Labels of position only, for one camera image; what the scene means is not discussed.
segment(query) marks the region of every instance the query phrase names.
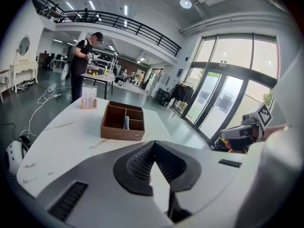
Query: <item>white cable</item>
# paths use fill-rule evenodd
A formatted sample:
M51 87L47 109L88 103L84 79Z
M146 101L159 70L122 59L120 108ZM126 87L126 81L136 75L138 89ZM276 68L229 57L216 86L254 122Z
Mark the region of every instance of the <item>white cable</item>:
M67 88L71 88L71 87L62 87L62 88L55 88L55 89L67 89ZM38 108L34 111L33 115L31 116L31 118L30 118L30 120L29 120L29 122L28 122L28 124L29 124L29 125L28 125L28 129L23 130L23 131L21 132L20 136L22 135L22 133L23 133L24 131L27 131L27 132L28 132L28 136L29 136L29 135L33 135L33 136L35 136L36 138L38 138L36 135L32 134L32 133L29 131L29 129L30 129L30 122L32 121L33 116L35 115L35 113L36 113L41 107L43 107L43 105L44 105L46 102L48 102L49 99L52 99L52 98L57 97L57 94L56 94L56 95L53 95L52 97L45 98L46 93L49 92L49 91L50 91L49 89L46 89L45 92L42 94L42 96L37 100L37 104L41 104L41 106L38 107ZM45 101L44 101L44 102L39 102L39 100L40 100L41 98L43 98Z

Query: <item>white chair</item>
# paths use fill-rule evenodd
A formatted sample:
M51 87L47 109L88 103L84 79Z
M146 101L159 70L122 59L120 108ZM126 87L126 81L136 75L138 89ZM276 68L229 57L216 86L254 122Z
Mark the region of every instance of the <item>white chair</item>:
M7 88L9 90L9 94L11 95L11 91L10 91L10 70L3 70L0 71L0 86L1 85L7 85ZM0 88L0 97L1 97L1 102L3 103L3 98L2 98L2 87Z

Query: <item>black metal railing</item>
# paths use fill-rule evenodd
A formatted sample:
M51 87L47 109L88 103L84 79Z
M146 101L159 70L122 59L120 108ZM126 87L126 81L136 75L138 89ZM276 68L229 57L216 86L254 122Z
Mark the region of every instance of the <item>black metal railing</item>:
M56 7L55 3L50 0L33 1L39 15L42 15L56 23L84 22L122 29L158 45L175 57L181 49L178 44L158 31L124 16L95 10L63 11L58 6Z

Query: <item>backpack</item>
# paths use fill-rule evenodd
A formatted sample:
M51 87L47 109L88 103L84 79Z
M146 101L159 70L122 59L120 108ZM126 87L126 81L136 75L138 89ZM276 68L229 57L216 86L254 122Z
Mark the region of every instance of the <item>backpack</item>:
M68 57L67 57L67 59L66 59L68 63L71 63L71 62L73 61L75 48L77 47L78 44L79 44L79 42L77 42L77 43L71 48L70 53L69 53L69 55L68 55ZM84 45L83 48L85 48L85 46L87 46L87 40L85 40L85 45Z

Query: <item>glass door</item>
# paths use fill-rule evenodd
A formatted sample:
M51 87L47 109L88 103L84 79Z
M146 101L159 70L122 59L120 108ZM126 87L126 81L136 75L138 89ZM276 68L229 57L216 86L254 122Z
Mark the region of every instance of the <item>glass door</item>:
M200 70L200 77L203 75L204 69ZM219 80L221 79L221 74L208 72L207 77L199 91L198 96L193 102L191 108L186 114L186 119L189 121L190 125L194 125L196 121L201 116L207 102L213 95L215 88L217 87Z
M228 117L232 106L236 103L236 99L241 93L242 85L242 79L226 76L225 83L221 86L219 94L213 100L210 100L206 110L196 122L194 127L208 142L218 132Z

